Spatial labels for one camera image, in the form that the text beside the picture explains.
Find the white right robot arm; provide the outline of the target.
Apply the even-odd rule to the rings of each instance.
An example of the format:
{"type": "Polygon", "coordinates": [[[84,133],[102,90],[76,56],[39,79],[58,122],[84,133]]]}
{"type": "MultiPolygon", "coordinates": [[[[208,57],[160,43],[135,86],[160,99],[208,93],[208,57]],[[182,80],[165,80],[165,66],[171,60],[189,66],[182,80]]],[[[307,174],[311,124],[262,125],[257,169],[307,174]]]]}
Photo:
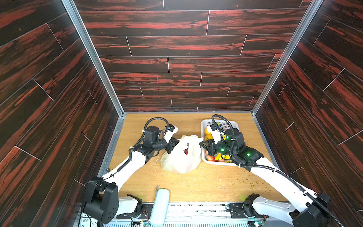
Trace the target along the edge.
{"type": "Polygon", "coordinates": [[[317,194],[303,186],[273,165],[262,153],[246,146],[244,136],[238,129],[224,130],[218,125],[209,125],[202,135],[205,140],[200,146],[206,151],[208,161],[234,163],[263,179],[287,199],[286,202],[278,202],[251,194],[241,208],[247,218],[270,216],[294,227],[326,227],[334,220],[340,227],[343,226],[330,210],[331,198],[326,193],[317,194]]]}

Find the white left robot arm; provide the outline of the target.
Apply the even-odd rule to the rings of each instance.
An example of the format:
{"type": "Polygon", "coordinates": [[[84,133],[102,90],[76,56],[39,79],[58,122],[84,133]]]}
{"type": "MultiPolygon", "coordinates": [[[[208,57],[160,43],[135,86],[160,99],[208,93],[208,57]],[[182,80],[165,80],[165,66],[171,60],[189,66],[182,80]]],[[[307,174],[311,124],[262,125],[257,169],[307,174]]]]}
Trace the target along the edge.
{"type": "Polygon", "coordinates": [[[142,199],[118,193],[126,181],[155,155],[155,151],[171,153],[180,141],[171,138],[169,142],[139,142],[129,150],[129,157],[111,172],[86,183],[81,211],[96,219],[99,224],[108,224],[115,217],[128,215],[137,218],[141,214],[142,199]]]}

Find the white fruit-print plastic bag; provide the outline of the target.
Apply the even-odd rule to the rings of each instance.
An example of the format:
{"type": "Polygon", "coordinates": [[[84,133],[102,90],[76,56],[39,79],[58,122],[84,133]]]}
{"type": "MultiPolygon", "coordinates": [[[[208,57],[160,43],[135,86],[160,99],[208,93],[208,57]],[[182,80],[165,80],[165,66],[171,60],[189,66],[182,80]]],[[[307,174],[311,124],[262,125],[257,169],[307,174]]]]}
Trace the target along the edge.
{"type": "Polygon", "coordinates": [[[199,144],[202,141],[203,138],[197,135],[183,135],[170,154],[166,152],[162,155],[162,170],[186,174],[197,168],[202,161],[202,150],[199,144]]]}

